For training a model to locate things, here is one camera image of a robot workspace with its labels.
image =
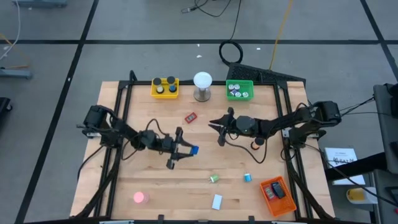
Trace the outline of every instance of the concrete floor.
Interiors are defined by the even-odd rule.
[[[92,0],[69,0],[62,9],[21,9],[21,40],[79,40]],[[181,14],[192,5],[183,0],[99,0],[88,40],[228,39],[234,25],[237,0],[219,18],[200,11]],[[288,0],[242,1],[235,39],[274,39]],[[217,13],[226,0],[210,1],[206,10]],[[395,10],[398,2],[368,1],[386,40],[398,39]],[[0,32],[16,36],[17,11],[11,0],[0,1]],[[377,40],[360,1],[295,1],[282,39]],[[0,222],[14,222],[37,162],[77,45],[19,44],[31,59],[31,80],[0,79],[0,96],[10,97],[14,110],[0,132]],[[243,44],[243,64],[267,68],[272,44]],[[398,46],[388,46],[398,57]],[[225,47],[228,60],[235,49]],[[16,51],[0,66],[24,63]],[[218,56],[218,44],[84,45],[49,154],[32,199],[26,222],[67,218],[76,188],[76,173],[86,138],[75,125],[96,103],[102,81],[125,80],[133,69],[140,80],[174,75],[192,79],[207,71],[225,80],[227,66]],[[377,45],[279,45],[273,70],[307,79],[310,101],[333,100],[350,106],[371,97],[373,85],[395,83],[386,56]],[[368,104],[358,111],[375,111]],[[353,147],[359,158],[381,152],[377,116],[346,116],[328,129],[321,147]],[[369,222],[369,213],[350,205],[347,187],[330,186],[336,216]]]

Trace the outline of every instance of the green container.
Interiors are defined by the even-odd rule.
[[[248,97],[236,97],[236,96],[231,96],[230,90],[228,89],[228,86],[232,84],[238,84],[240,86],[239,92],[244,93],[247,92],[249,94]],[[251,80],[227,80],[226,81],[226,97],[228,100],[240,100],[240,101],[249,101],[254,97],[254,87],[253,87],[253,81]]]

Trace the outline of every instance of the orange basket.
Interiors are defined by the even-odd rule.
[[[285,197],[278,198],[275,195],[275,198],[269,200],[267,194],[264,190],[265,187],[271,187],[271,183],[279,182],[280,186],[282,187],[283,191],[285,192]],[[286,213],[293,212],[297,209],[296,204],[292,199],[292,195],[290,194],[289,190],[286,187],[284,179],[282,176],[278,176],[266,181],[261,182],[260,184],[261,192],[266,199],[269,211],[274,217],[278,217],[281,215],[285,215]]]

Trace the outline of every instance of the wooden table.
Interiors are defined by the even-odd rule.
[[[113,108],[117,86],[118,82],[103,82],[98,104]],[[245,114],[254,118],[275,119],[277,109],[273,87],[255,86],[255,97],[247,102],[227,101],[225,86],[211,86],[211,98],[204,103],[195,101],[194,88],[191,85],[180,86],[176,100],[156,100],[150,96],[149,85],[133,86],[128,125],[143,130],[150,119],[157,118],[163,132],[173,136],[175,128],[181,126],[184,139],[198,145],[200,149],[196,156],[176,162],[174,170],[168,170],[165,166],[170,155],[159,155],[158,152],[147,149],[122,161],[112,219],[155,220],[159,214],[163,214],[166,220],[247,220],[250,215],[254,215],[256,220],[294,220],[293,212],[274,218],[259,187],[260,182],[278,175],[289,185],[286,164],[280,158],[281,133],[269,138],[267,158],[263,164],[257,164],[242,149],[229,145],[220,147],[217,143],[218,133],[208,126],[209,120],[226,114],[229,106],[234,108],[236,118]],[[288,88],[292,108],[300,102],[307,102],[302,82],[288,82]],[[282,92],[280,95],[285,109]],[[184,117],[192,111],[198,118],[187,124]],[[150,129],[158,132],[155,124]],[[98,148],[99,141],[98,138],[88,140],[85,158]],[[251,141],[250,138],[240,137],[233,142],[249,148]],[[318,147],[315,140],[308,140],[307,144]],[[124,153],[128,155],[132,151],[133,148],[128,145]],[[326,212],[334,216],[319,152],[310,147],[301,152],[308,189]],[[264,147],[253,151],[253,154],[262,158]],[[81,171],[71,215],[81,211],[98,188],[103,158],[104,151],[92,158]],[[245,172],[251,174],[252,182],[243,181]],[[215,184],[210,184],[208,180],[212,174],[220,177]],[[132,198],[137,191],[147,192],[150,200],[143,205],[135,204]],[[304,217],[305,209],[298,187],[297,191]],[[221,210],[211,209],[214,194],[223,196]],[[106,192],[103,201],[106,202],[107,199]],[[103,203],[101,214],[104,214],[105,207],[106,204]]]

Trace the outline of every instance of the yellow cable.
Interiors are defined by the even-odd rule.
[[[271,64],[269,65],[269,70],[271,70],[272,63],[274,63],[274,57],[275,57],[275,53],[276,53],[276,46],[278,45],[278,40],[279,40],[280,36],[282,35],[282,30],[284,29],[285,22],[287,20],[287,17],[289,16],[290,9],[292,8],[292,4],[293,4],[293,0],[290,0],[289,1],[289,5],[287,6],[287,10],[286,10],[285,15],[284,15],[284,20],[282,21],[282,24],[279,27],[278,36],[276,37],[275,44],[274,44],[274,51],[272,51],[272,58],[271,58]]]
[[[7,39],[7,37],[0,33],[0,37],[5,40],[10,46],[12,46],[12,43]],[[16,46],[14,46],[14,49],[16,49],[18,51],[18,53],[27,61],[27,65],[15,65],[15,66],[10,66],[7,67],[6,69],[10,69],[10,68],[29,68],[30,65],[30,58],[24,54],[22,51],[18,50],[18,48]]]

